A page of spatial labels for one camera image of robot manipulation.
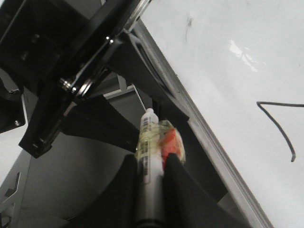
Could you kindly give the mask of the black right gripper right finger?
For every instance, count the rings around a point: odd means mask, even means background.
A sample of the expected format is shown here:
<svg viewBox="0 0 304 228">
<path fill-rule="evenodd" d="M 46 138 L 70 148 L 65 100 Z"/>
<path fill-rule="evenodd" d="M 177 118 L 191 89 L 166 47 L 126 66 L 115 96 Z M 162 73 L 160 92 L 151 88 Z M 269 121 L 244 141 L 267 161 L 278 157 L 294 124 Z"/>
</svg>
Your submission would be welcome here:
<svg viewBox="0 0 304 228">
<path fill-rule="evenodd" d="M 165 214 L 170 228 L 247 228 L 203 190 L 170 153 L 163 177 Z"/>
</svg>

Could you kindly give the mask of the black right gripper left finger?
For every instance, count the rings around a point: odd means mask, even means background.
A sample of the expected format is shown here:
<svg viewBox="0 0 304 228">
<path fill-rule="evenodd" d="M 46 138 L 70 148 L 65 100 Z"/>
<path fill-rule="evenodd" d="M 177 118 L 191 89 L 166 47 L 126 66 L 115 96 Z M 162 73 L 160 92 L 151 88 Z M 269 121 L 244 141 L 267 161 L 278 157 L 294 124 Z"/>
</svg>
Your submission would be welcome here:
<svg viewBox="0 0 304 228">
<path fill-rule="evenodd" d="M 104 192 L 66 228 L 131 228 L 135 205 L 137 162 L 126 155 Z"/>
</svg>

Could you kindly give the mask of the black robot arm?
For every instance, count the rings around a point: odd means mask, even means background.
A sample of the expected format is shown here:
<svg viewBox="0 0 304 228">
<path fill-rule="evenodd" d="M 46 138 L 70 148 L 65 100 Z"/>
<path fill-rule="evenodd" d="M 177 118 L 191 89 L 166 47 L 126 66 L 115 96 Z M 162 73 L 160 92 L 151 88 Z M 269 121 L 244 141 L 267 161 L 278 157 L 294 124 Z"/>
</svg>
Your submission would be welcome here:
<svg viewBox="0 0 304 228">
<path fill-rule="evenodd" d="M 20 146 L 38 158 L 59 132 L 134 150 L 139 131 L 91 88 L 106 73 L 134 82 L 171 121 L 188 113 L 168 90 L 132 34 L 143 0 L 108 0 L 86 19 L 61 0 L 6 0 L 0 9 L 0 66 L 17 84 L 38 96 Z M 164 176 L 150 196 L 160 206 L 152 216 L 135 216 L 135 157 L 128 155 L 106 191 L 70 228 L 241 228 L 201 189 L 174 152 L 160 163 Z"/>
</svg>

